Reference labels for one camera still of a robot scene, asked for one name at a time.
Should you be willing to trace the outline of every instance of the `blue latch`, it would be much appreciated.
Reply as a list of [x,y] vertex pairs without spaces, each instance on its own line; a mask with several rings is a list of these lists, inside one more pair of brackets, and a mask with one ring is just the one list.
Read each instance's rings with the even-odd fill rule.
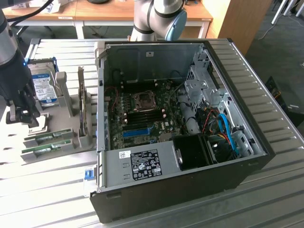
[[85,180],[92,180],[94,179],[94,170],[86,170],[85,171]]

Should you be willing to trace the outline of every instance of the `pcie slot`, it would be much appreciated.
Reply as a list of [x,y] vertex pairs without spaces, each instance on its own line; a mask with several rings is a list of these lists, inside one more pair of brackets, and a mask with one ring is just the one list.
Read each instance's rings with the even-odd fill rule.
[[143,129],[147,128],[148,126],[146,124],[134,124],[134,125],[127,125],[123,126],[123,131],[130,131],[130,130],[138,130],[138,129]]

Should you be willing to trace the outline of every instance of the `motherboard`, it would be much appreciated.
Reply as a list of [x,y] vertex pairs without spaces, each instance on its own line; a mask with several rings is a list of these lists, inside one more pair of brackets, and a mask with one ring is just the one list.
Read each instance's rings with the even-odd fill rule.
[[184,134],[183,116],[173,95],[177,86],[166,80],[106,88],[111,150],[165,142]]

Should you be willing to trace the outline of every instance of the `blue pcie slot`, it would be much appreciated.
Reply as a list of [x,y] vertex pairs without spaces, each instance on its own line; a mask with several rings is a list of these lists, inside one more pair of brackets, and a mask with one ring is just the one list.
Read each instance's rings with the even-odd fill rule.
[[136,131],[128,131],[123,133],[123,137],[130,137],[130,136],[138,136],[138,135],[149,135],[149,129],[142,129]]

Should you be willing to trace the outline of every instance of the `aluminum extrusion table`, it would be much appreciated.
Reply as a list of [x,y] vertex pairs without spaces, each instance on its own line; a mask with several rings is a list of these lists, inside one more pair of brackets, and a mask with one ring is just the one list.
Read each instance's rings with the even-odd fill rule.
[[[67,72],[67,87],[77,92],[77,67],[85,68],[85,85],[96,103],[97,40],[41,40],[27,57],[55,56]],[[2,227],[303,227],[304,143],[261,80],[233,43],[209,40],[277,156],[263,170],[228,190],[140,216],[100,224],[83,196],[84,169],[96,164],[96,152],[24,164],[14,148],[17,135],[1,132],[0,224]],[[5,119],[1,120],[4,129]]]

